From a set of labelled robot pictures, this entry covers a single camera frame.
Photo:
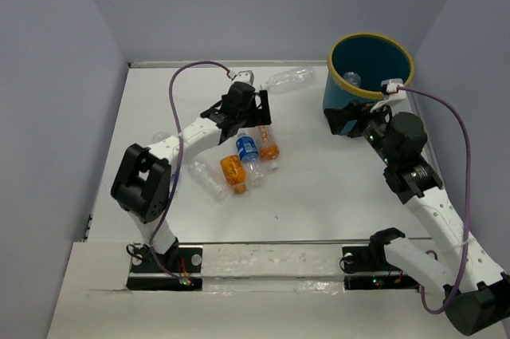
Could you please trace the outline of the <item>blue label water bottle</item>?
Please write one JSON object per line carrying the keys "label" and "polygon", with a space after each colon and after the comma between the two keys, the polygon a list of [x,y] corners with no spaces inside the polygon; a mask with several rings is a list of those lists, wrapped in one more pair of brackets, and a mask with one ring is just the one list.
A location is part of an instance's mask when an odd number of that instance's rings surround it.
{"label": "blue label water bottle", "polygon": [[245,132],[240,132],[235,144],[251,186],[260,187],[265,181],[265,169],[254,139]]}

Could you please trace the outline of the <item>red label red cap bottle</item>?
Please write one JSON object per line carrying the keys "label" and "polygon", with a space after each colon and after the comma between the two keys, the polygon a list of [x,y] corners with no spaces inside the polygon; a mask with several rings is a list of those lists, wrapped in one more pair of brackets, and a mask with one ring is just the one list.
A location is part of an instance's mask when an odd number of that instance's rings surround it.
{"label": "red label red cap bottle", "polygon": [[357,88],[359,88],[362,83],[360,75],[358,75],[356,72],[346,72],[343,75],[343,79],[350,85],[353,85]]}

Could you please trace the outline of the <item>tall orange drink bottle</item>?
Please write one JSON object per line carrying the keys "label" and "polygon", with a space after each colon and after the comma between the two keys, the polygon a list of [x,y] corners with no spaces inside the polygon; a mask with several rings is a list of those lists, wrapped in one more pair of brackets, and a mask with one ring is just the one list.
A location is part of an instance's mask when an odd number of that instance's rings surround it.
{"label": "tall orange drink bottle", "polygon": [[272,137],[271,128],[269,125],[258,126],[257,130],[261,142],[259,149],[261,160],[269,171],[276,171],[279,168],[280,149]]}

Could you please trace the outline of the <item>clear bottle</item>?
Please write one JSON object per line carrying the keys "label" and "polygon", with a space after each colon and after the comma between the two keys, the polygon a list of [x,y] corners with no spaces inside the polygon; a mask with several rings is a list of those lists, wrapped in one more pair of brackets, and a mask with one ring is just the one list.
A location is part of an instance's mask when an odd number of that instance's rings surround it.
{"label": "clear bottle", "polygon": [[224,182],[211,166],[203,160],[192,160],[188,164],[188,172],[194,182],[214,201],[220,202],[228,195],[227,187]]}
{"label": "clear bottle", "polygon": [[297,89],[304,89],[316,83],[316,71],[311,66],[296,67],[272,75],[266,81],[256,84],[258,90],[268,93],[283,94]]}

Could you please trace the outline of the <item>short orange juice bottle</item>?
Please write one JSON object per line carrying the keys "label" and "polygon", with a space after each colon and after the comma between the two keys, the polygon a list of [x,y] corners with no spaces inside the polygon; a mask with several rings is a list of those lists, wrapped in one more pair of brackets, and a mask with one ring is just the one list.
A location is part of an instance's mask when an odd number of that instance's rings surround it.
{"label": "short orange juice bottle", "polygon": [[238,156],[227,156],[220,161],[222,173],[235,195],[247,192],[246,173]]}

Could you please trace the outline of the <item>blue cap bottle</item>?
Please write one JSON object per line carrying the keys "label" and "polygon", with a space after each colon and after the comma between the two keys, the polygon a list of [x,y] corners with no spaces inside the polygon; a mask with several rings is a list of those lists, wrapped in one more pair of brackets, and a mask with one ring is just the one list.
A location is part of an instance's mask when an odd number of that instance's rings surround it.
{"label": "blue cap bottle", "polygon": [[160,159],[167,159],[171,166],[171,185],[179,180],[179,138],[169,132],[157,132],[152,137],[151,152]]}

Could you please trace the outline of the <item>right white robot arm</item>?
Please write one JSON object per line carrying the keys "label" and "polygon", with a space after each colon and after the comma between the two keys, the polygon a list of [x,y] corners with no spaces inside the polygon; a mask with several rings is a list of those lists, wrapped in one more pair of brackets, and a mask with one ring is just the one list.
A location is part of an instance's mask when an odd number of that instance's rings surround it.
{"label": "right white robot arm", "polygon": [[410,211],[437,247],[443,262],[417,248],[395,227],[374,233],[366,246],[343,249],[340,266],[348,274],[400,270],[429,292],[444,296],[453,327],[470,336],[509,316],[509,275],[464,232],[435,170],[422,156],[427,134],[409,112],[393,114],[387,105],[351,102],[326,108],[331,132],[362,137],[382,159],[390,190]]}

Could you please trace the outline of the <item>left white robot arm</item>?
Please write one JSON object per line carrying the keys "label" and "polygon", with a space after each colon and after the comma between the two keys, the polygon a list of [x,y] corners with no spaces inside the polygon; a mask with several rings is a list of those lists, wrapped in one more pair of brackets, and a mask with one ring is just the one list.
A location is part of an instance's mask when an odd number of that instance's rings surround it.
{"label": "left white robot arm", "polygon": [[171,186],[178,180],[178,165],[236,136],[241,128],[271,124],[269,95],[237,81],[221,100],[202,112],[176,136],[142,147],[129,146],[111,188],[111,197],[135,221],[148,260],[160,271],[176,262],[177,238],[164,215]]}

